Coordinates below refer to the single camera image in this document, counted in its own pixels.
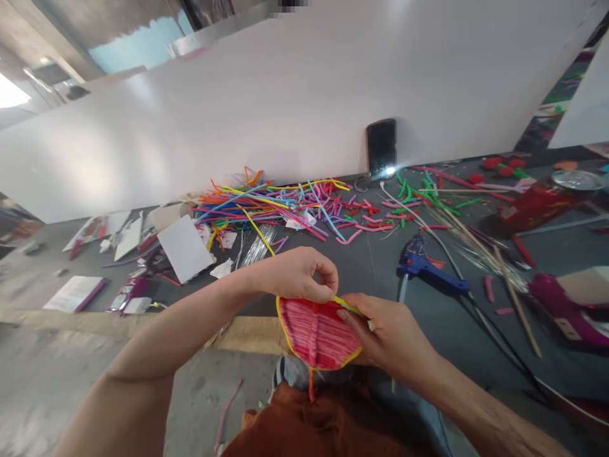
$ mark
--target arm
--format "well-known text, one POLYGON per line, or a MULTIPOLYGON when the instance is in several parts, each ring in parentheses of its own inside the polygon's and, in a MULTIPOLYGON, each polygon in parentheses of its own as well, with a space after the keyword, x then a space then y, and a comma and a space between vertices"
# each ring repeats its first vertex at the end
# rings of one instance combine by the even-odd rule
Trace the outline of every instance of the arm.
POLYGON ((339 311, 366 354, 398 381, 444 412, 482 456, 560 456, 571 454, 519 417, 438 354, 401 303, 361 294, 343 297, 374 324, 339 311))
POLYGON ((334 264, 298 248, 183 298, 122 349, 80 405, 55 456, 162 456, 175 372, 222 325, 261 293, 325 303, 337 290, 334 264))

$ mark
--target concrete floor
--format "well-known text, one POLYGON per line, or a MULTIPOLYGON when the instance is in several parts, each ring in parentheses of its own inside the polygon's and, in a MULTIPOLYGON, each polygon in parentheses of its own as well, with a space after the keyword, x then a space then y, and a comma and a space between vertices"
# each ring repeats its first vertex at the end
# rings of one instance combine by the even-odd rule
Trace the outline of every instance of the concrete floor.
MULTIPOLYGON (((91 385, 125 345, 106 336, 0 324, 0 457, 51 456, 91 385)), ((223 441, 241 414, 269 397, 274 356, 199 352, 174 383, 165 456, 212 456, 222 409, 223 441)))

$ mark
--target blue glue gun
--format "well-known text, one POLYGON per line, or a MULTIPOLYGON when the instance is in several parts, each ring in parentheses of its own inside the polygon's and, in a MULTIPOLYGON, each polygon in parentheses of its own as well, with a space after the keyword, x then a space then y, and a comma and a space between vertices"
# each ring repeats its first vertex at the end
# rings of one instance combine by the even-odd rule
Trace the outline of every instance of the blue glue gun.
POLYGON ((467 281, 446 274, 429 261, 425 252, 425 238, 418 234, 404 247, 398 275, 404 275, 405 280, 413 276, 424 275, 427 279, 438 281, 442 286, 463 295, 466 295, 471 289, 467 281))

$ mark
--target gray table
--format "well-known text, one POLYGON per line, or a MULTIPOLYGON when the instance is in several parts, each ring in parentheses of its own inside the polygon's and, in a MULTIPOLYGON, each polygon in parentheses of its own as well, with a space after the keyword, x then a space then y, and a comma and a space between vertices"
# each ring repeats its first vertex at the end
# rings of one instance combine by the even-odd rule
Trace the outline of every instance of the gray table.
MULTIPOLYGON (((593 168, 596 161, 587 161, 582 166, 593 168)), ((480 161, 464 162, 448 169, 450 174, 467 178, 476 171, 480 161)), ((534 177, 542 177, 550 172, 547 166, 537 166, 527 170, 534 177)), ((402 172, 413 186, 418 186, 423 174, 420 172, 402 172)), ((393 180, 388 189, 394 195, 398 193, 398 183, 393 180)), ((370 188, 365 194, 358 196, 358 201, 366 198, 380 206, 380 188, 370 188)), ((465 194, 451 196, 454 202, 465 201, 476 197, 465 194)), ((475 204, 462 209, 462 219, 475 222, 482 216, 491 214, 497 205, 502 204, 492 197, 486 198, 487 204, 475 204)), ((425 212, 422 217, 428 223, 435 221, 425 212)), ((585 217, 574 211, 563 216, 556 222, 570 221, 585 217)), ((51 296, 72 275, 104 276, 110 280, 106 288, 95 298, 88 307, 90 312, 103 312, 112 301, 117 291, 126 282, 127 275, 136 269, 132 263, 123 267, 100 268, 101 265, 112 261, 112 254, 99 254, 99 242, 85 245, 79 256, 72 262, 68 261, 68 253, 60 250, 83 224, 83 220, 52 224, 44 227, 36 240, 43 243, 43 249, 34 256, 24 256, 14 252, 0 262, 1 270, 5 271, 0 279, 0 296, 3 308, 40 309, 51 296), (55 277, 53 273, 60 268, 69 272, 63 277, 55 277)), ((398 265, 399 253, 406 241, 417 231, 414 223, 408 223, 406 228, 398 228, 391 236, 384 233, 364 233, 358 236, 349 246, 336 242, 334 237, 323 243, 309 235, 307 231, 295 232, 282 228, 290 238, 284 250, 296 246, 313 246, 327 255, 338 267, 340 275, 339 292, 363 292, 382 298, 395 300, 398 287, 398 277, 395 269, 398 265)), ((349 236, 354 229, 343 230, 349 236)), ((537 336, 543 353, 543 359, 536 358, 527 342, 526 336, 518 318, 514 314, 495 315, 494 309, 510 307, 511 302, 502 287, 501 281, 494 281, 496 302, 488 303, 482 287, 482 278, 486 274, 474 267, 461 257, 454 248, 454 238, 451 234, 440 232, 438 235, 447 243, 458 262, 465 277, 473 287, 480 306, 503 330, 519 351, 533 372, 559 392, 568 395, 579 395, 609 401, 609 361, 604 357, 585 354, 565 349, 550 332, 539 324, 537 319, 530 317, 534 333, 537 336)), ((607 264, 609 260, 609 244, 600 235, 593 234, 588 227, 575 227, 542 235, 531 235, 523 238, 533 258, 539 264, 538 271, 561 275, 592 265, 607 264)), ((235 259, 239 250, 239 240, 230 252, 221 253, 214 248, 214 254, 219 262, 229 256, 235 259)), ((438 260, 445 260, 442 250, 436 243, 428 239, 429 255, 438 260)), ((453 273, 450 266, 446 269, 453 273)), ((174 303, 181 297, 209 284, 213 278, 207 272, 200 274, 189 284, 179 288, 162 279, 157 281, 158 289, 154 299, 167 304, 174 303)), ((492 385, 504 388, 526 388, 528 382, 515 370, 505 357, 498 351, 491 340, 472 320, 469 308, 463 307, 453 298, 449 298, 420 279, 410 282, 406 301, 413 314, 434 347, 448 360, 455 364, 470 378, 480 385, 492 385)), ((270 296, 261 297, 251 303, 243 312, 244 315, 275 315, 275 302, 270 296)))

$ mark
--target jar lid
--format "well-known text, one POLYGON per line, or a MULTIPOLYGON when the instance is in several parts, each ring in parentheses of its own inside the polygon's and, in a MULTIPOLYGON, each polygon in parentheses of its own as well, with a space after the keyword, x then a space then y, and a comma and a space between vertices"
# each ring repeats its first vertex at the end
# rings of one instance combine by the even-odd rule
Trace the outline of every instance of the jar lid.
POLYGON ((552 173, 552 181, 561 187, 590 192, 605 186, 600 176, 582 170, 559 170, 552 173))

